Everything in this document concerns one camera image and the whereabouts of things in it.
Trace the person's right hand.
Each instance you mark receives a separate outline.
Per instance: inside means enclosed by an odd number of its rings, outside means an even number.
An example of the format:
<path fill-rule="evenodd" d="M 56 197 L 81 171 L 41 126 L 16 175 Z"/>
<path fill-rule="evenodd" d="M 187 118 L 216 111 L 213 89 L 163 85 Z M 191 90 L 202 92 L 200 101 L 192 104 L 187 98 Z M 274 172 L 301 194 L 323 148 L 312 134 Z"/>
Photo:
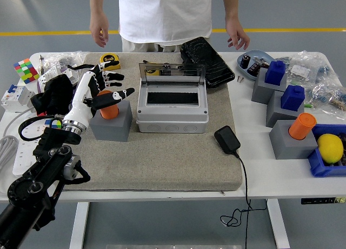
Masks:
<path fill-rule="evenodd" d="M 94 42 L 104 48 L 109 40 L 109 22 L 103 11 L 91 13 L 89 28 Z"/>

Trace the person's left hand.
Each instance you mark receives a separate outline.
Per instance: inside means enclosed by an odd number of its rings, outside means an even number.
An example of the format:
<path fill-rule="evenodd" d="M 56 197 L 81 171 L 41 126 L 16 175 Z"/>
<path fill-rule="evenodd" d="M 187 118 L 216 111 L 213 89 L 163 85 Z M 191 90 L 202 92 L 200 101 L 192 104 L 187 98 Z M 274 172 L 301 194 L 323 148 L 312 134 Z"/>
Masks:
<path fill-rule="evenodd" d="M 228 47 L 234 47 L 236 50 L 243 48 L 246 50 L 250 44 L 249 36 L 244 32 L 237 17 L 227 17 L 225 19 L 225 29 L 229 36 Z"/>

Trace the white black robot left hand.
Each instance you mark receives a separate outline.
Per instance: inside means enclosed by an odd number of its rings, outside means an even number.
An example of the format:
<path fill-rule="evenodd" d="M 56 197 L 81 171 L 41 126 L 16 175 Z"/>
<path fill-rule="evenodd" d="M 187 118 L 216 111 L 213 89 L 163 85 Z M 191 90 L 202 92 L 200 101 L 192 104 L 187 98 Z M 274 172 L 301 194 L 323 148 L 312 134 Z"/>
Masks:
<path fill-rule="evenodd" d="M 122 85 L 120 81 L 124 79 L 123 75 L 104 71 L 105 68 L 117 64 L 119 62 L 116 60 L 103 62 L 84 73 L 72 99 L 72 108 L 62 121 L 63 130 L 75 133 L 84 132 L 97 110 L 118 104 L 135 92 L 134 88 L 128 88 L 100 94 L 106 87 Z"/>

